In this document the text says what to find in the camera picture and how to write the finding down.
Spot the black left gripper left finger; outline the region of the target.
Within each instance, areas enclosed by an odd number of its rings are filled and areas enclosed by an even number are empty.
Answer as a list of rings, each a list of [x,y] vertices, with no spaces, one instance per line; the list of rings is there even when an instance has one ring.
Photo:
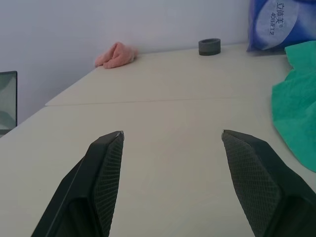
[[[90,144],[62,179],[31,237],[109,237],[116,206],[124,132]]]

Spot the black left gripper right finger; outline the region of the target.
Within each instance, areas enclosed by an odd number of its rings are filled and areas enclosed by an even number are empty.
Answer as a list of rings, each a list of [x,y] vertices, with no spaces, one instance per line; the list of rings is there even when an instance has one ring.
[[[255,237],[316,237],[316,193],[271,146],[222,133],[235,193]]]

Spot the teal green garment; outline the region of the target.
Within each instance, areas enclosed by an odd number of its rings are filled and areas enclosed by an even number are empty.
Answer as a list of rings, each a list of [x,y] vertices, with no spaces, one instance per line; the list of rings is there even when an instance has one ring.
[[[272,87],[273,125],[298,161],[316,173],[316,40],[285,52],[292,69]]]

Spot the black framed monitor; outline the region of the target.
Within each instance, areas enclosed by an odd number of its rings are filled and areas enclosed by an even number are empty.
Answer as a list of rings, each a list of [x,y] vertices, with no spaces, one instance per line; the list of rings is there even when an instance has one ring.
[[[17,126],[17,71],[0,72],[0,138]]]

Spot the pink fluffy cloth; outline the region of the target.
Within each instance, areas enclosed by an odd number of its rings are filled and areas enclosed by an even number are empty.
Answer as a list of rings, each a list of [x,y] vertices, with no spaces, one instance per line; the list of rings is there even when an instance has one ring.
[[[117,68],[133,62],[137,56],[138,50],[135,47],[116,42],[107,52],[96,58],[94,66],[103,66],[105,69]]]

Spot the dark grey tape roll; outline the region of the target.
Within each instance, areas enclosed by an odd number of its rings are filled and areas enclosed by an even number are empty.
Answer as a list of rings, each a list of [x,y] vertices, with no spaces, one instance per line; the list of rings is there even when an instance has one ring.
[[[201,56],[212,56],[221,53],[220,39],[203,39],[198,42],[198,52]]]

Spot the purple blue tissue roll pack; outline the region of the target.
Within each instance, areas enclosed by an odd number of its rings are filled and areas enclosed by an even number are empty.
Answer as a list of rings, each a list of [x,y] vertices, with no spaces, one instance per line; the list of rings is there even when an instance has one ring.
[[[250,0],[248,51],[316,40],[316,0]]]

